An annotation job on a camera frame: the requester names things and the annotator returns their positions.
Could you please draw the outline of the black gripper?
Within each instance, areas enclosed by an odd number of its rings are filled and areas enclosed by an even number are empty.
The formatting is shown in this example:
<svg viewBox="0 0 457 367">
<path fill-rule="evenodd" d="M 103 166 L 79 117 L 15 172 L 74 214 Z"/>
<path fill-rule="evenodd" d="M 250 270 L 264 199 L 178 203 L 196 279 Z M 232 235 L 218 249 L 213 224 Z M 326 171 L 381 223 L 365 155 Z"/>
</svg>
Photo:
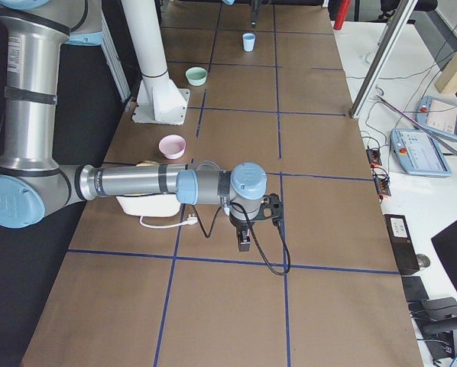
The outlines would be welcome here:
<svg viewBox="0 0 457 367">
<path fill-rule="evenodd" d="M 240 252 L 248 252 L 251 247 L 250 226 L 253 226 L 257 221 L 265 220 L 263 209 L 259 209 L 258 214 L 253 218 L 248 215 L 248 219 L 246 219 L 242 211 L 231 208 L 229 210 L 229 219 L 237 230 L 238 250 Z"/>
</svg>

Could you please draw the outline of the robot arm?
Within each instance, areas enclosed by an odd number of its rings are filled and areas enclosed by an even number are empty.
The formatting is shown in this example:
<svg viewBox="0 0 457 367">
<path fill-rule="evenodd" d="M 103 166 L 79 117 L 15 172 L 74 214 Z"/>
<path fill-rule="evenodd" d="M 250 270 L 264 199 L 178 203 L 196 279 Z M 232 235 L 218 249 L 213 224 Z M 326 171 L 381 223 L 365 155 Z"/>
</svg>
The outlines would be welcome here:
<svg viewBox="0 0 457 367">
<path fill-rule="evenodd" d="M 0 22 L 0 154 L 4 139 L 7 31 Z M 120 121 L 121 106 L 99 47 L 64 46 L 60 54 L 59 104 L 53 155 L 64 164 L 100 164 Z M 64 250 L 83 211 L 74 204 L 24 229 L 0 226 L 0 256 Z"/>
</svg>

